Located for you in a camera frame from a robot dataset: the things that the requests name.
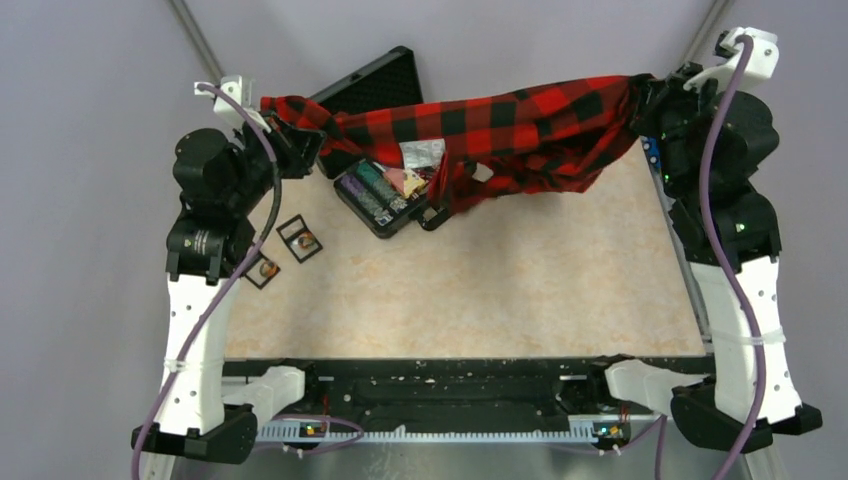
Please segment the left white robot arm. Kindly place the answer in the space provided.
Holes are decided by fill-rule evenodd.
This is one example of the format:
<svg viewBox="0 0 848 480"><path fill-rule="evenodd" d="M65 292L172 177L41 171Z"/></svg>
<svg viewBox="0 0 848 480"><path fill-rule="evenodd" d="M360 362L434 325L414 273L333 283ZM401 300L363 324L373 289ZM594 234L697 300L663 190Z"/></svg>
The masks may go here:
<svg viewBox="0 0 848 480"><path fill-rule="evenodd" d="M288 405L308 413L320 386L295 371L222 396L230 311L244 274L259 259L282 203L282 184L308 176L325 135L275 116L232 134L203 128L183 136L172 174L181 210L166 238L170 301L163 381L132 446L219 464L250 455L261 425Z"/></svg>

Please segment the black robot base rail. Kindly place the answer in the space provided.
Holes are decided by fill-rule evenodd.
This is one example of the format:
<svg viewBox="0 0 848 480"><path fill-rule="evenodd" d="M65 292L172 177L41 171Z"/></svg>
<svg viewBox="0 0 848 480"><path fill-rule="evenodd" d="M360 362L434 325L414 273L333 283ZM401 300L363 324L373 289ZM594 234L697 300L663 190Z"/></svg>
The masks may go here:
<svg viewBox="0 0 848 480"><path fill-rule="evenodd" d="M594 443L669 415L712 370L705 357L295 359L304 396L264 441Z"/></svg>

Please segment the red black plaid shirt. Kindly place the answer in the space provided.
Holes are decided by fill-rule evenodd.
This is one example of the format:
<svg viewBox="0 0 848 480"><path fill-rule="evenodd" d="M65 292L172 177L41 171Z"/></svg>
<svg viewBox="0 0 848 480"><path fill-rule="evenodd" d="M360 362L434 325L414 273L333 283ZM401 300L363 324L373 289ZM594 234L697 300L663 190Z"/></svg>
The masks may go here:
<svg viewBox="0 0 848 480"><path fill-rule="evenodd" d="M586 191L637 140L630 121L652 78L583 78L359 114L332 113L295 95L264 97L260 106L295 127L324 131L324 154L391 168L404 165L402 144L443 141L428 199L461 213L507 195Z"/></svg>

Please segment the black square brooch box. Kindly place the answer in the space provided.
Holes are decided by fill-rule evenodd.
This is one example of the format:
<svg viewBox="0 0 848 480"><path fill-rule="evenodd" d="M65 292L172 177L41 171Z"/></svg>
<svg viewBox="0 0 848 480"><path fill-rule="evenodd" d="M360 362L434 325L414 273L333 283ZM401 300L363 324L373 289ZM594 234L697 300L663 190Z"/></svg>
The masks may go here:
<svg viewBox="0 0 848 480"><path fill-rule="evenodd" d="M276 232L299 264L305 263L323 250L322 243L300 214L284 221L276 228Z"/></svg>

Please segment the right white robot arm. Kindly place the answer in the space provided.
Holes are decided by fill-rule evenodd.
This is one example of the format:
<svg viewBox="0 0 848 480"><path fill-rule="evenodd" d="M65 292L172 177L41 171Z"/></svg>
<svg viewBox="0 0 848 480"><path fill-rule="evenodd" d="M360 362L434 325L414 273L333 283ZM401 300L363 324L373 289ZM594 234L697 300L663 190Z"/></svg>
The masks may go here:
<svg viewBox="0 0 848 480"><path fill-rule="evenodd" d="M632 356L597 359L589 404L612 412L623 402L674 421L691 444L752 453L776 436L819 429L786 359L777 302L782 241L777 213L752 176L779 144L765 102L738 72L687 65L657 80L602 81L595 112L615 137L658 143L668 216L703 304L714 369L681 373Z"/></svg>

